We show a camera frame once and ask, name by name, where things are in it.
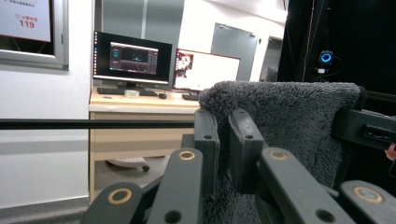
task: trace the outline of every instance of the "black curtain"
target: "black curtain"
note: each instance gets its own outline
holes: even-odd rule
[[[320,10],[319,3],[326,2],[317,0],[315,10]],[[396,1],[330,0],[314,13],[317,26],[311,32],[316,35],[306,50],[311,8],[312,1],[290,0],[278,81],[302,81],[307,55],[304,81],[356,83],[369,92],[364,109],[396,116]],[[315,78],[322,50],[331,50],[335,57],[325,76]],[[346,180],[367,181],[396,196],[390,165],[383,150],[358,146]]]

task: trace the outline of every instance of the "desk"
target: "desk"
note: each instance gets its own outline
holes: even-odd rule
[[[197,101],[186,101],[179,92],[168,91],[165,100],[154,96],[129,99],[123,95],[101,95],[92,88],[90,119],[194,120]],[[91,202],[96,197],[95,161],[170,155],[181,146],[183,133],[193,129],[98,129],[90,130]]]

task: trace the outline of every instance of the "white ceiling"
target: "white ceiling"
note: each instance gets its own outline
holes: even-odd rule
[[[226,7],[231,7],[239,11],[262,17],[273,19],[274,11],[287,15],[289,0],[208,0]]]

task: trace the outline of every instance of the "gray fluffy fabric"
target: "gray fluffy fabric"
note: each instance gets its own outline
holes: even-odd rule
[[[320,184],[333,188],[345,150],[330,137],[332,120],[339,108],[355,108],[360,94],[351,83],[226,81],[202,91],[200,106],[217,119],[220,139],[219,195],[205,198],[204,222],[261,223],[254,196],[235,193],[228,175],[233,109],[250,114],[269,147],[290,151]]]

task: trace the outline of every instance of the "sign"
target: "sign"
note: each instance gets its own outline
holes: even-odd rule
[[[0,35],[50,42],[49,0],[0,0]]]

